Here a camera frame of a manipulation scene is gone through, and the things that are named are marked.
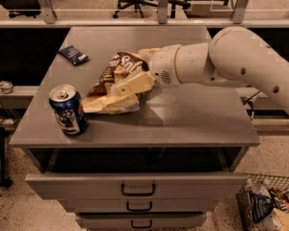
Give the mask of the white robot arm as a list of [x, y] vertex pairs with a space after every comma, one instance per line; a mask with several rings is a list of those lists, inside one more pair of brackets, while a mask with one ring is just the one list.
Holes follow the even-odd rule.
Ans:
[[140, 56], [162, 86], [250, 85], [289, 115], [289, 62], [247, 28], [224, 28], [209, 42], [142, 49]]

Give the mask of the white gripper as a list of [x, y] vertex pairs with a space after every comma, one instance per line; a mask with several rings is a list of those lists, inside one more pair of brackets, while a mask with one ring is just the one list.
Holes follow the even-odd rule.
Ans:
[[113, 86], [114, 93], [118, 96], [127, 96], [151, 90], [155, 85], [164, 87], [179, 86], [180, 81], [175, 70], [175, 58], [180, 44], [169, 45], [162, 48], [144, 48], [138, 51], [140, 57], [149, 62], [150, 72], [141, 72], [125, 79], [122, 83]]

